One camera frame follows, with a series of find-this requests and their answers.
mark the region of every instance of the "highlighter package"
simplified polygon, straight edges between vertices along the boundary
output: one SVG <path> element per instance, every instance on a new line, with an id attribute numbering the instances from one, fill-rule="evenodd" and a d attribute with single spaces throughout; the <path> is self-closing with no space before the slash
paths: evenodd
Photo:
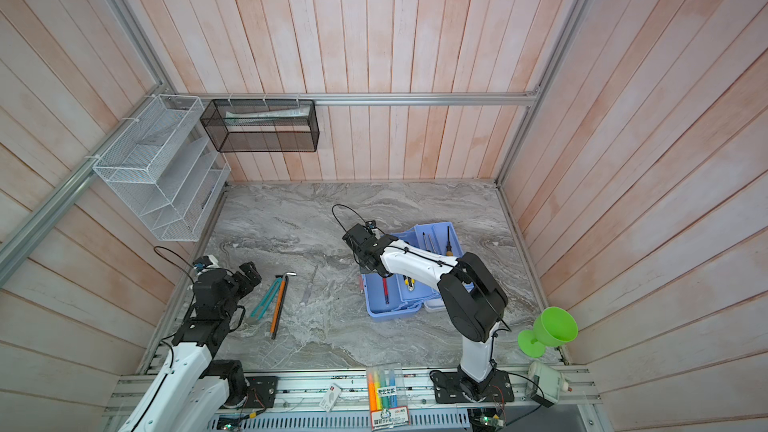
<path id="1" fill-rule="evenodd" d="M 375 365 L 366 369 L 371 430 L 410 424 L 406 387 L 400 364 Z"/>

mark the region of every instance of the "marble countertop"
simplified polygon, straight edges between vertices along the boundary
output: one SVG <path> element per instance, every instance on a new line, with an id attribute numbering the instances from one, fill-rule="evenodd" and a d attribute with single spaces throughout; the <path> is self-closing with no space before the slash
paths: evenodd
<path id="1" fill-rule="evenodd" d="M 410 318 L 375 323 L 366 310 L 360 272 L 331 215 L 334 203 L 377 220 L 388 232 L 417 224 L 453 222 L 465 252 L 474 252 L 509 296 L 494 357 L 500 365 L 531 361 L 517 346 L 517 333 L 538 315 L 532 286 L 514 246 L 493 184 L 488 182 L 291 183 L 234 186 L 206 247 L 235 269 L 252 261 L 264 281 L 242 305 L 246 320 L 229 334 L 216 358 L 239 359 L 245 370 L 359 368 L 400 362 L 403 367 L 455 367 L 461 335 L 445 312 L 419 311 Z M 349 227 L 357 218 L 337 209 Z M 300 305 L 310 276 L 309 303 Z M 270 310 L 261 321 L 248 318 L 275 274 L 295 272 L 276 340 L 270 340 Z M 557 363 L 548 350 L 542 358 Z"/>

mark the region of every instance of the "black wire basket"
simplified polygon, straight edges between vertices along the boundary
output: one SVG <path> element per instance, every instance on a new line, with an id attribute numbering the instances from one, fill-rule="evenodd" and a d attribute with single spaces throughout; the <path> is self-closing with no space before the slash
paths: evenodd
<path id="1" fill-rule="evenodd" d="M 312 100 L 214 99 L 200 118 L 219 152 L 315 152 Z"/>

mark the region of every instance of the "wooden plank wall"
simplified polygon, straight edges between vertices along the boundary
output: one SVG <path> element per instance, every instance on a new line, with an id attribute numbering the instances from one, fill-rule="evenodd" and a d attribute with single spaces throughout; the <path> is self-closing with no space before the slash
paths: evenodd
<path id="1" fill-rule="evenodd" d="M 0 0 L 0 241 L 154 87 L 106 0 Z M 92 430 L 179 272 L 102 182 L 0 291 L 4 430 Z M 189 245 L 164 244 L 187 256 Z"/>
<path id="2" fill-rule="evenodd" d="M 129 0 L 179 91 L 523 92 L 573 0 Z M 516 106 L 319 107 L 315 153 L 236 181 L 496 177 Z"/>
<path id="3" fill-rule="evenodd" d="M 616 430 L 768 424 L 768 0 L 596 0 L 504 184 Z"/>

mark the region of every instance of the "blue toolbox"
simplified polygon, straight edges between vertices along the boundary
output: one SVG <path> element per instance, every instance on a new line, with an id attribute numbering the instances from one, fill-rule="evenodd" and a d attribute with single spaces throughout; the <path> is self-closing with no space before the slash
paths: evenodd
<path id="1" fill-rule="evenodd" d="M 421 250 L 445 255 L 448 234 L 450 234 L 450 243 L 454 256 L 461 257 L 464 255 L 464 251 L 462 246 L 458 244 L 456 230 L 454 230 L 453 224 L 450 222 L 415 226 L 405 232 L 391 235 Z M 389 303 L 384 299 L 385 280 L 389 292 Z M 368 314 L 374 322 L 410 317 L 421 310 L 422 306 L 429 312 L 445 309 L 442 299 L 440 299 L 440 292 L 418 281 L 414 281 L 413 290 L 409 291 L 405 276 L 400 274 L 394 274 L 386 279 L 378 274 L 364 274 L 362 276 L 362 284 L 366 295 Z"/>

